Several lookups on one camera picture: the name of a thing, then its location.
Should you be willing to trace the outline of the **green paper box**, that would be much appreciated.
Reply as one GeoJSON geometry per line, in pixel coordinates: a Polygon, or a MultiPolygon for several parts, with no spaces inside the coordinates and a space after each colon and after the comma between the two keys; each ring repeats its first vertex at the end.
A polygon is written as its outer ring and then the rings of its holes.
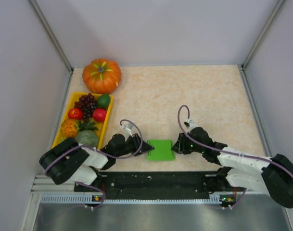
{"type": "Polygon", "coordinates": [[[149,151],[146,159],[149,161],[173,161],[175,155],[172,151],[172,140],[148,140],[154,149],[149,151]]]}

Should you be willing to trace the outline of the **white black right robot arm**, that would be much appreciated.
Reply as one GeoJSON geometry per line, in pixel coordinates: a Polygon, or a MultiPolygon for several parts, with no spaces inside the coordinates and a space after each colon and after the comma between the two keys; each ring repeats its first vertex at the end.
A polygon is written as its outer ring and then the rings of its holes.
{"type": "Polygon", "coordinates": [[[241,153],[213,141],[202,127],[180,133],[172,150],[178,154],[201,153],[208,162],[220,165],[217,185],[251,189],[269,195],[276,203],[293,208],[293,163],[284,155],[260,157],[241,153]]]}

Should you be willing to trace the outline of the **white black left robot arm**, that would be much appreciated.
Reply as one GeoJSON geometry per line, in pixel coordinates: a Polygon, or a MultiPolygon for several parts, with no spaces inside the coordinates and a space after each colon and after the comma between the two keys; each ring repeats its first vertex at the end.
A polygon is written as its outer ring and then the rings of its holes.
{"type": "Polygon", "coordinates": [[[98,170],[109,169],[117,159],[130,158],[153,150],[154,147],[143,141],[137,133],[128,138],[115,134],[99,150],[87,147],[74,138],[67,138],[46,152],[39,159],[39,164],[45,175],[56,185],[80,182],[91,191],[96,191],[102,183],[98,170]]]}

